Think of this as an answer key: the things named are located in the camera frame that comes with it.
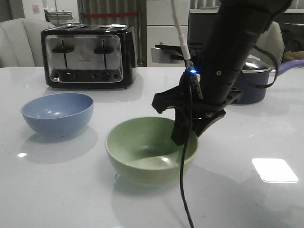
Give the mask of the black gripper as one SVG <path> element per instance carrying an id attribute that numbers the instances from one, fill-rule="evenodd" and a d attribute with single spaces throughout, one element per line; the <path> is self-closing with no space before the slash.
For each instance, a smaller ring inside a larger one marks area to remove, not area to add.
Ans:
<path id="1" fill-rule="evenodd" d="M 200 137 L 211 125 L 222 119 L 224 110 L 241 97 L 233 87 L 239 71 L 184 71 L 178 86 L 154 95 L 152 106 L 158 113 L 175 109 L 171 139 L 183 145 L 190 127 Z"/>

